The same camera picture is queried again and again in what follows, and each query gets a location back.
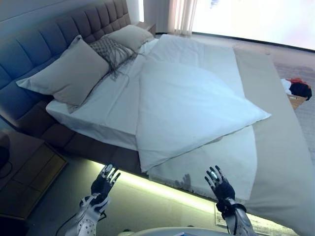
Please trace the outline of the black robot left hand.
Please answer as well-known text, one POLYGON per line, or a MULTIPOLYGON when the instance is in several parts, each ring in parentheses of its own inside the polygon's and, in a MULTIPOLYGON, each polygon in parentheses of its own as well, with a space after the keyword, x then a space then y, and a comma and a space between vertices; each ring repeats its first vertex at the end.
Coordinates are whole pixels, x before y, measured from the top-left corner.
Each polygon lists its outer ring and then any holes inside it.
POLYGON ((112 164, 105 165, 91 185, 91 194, 106 198, 121 175, 118 170, 112 164))

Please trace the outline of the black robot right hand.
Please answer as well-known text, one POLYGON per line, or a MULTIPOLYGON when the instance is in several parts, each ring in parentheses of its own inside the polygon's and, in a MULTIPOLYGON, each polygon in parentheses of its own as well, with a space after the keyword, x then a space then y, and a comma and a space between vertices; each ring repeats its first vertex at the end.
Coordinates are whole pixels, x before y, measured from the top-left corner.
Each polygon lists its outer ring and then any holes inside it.
POLYGON ((219 202, 235 200, 235 191, 219 166, 209 167, 204 177, 219 202))

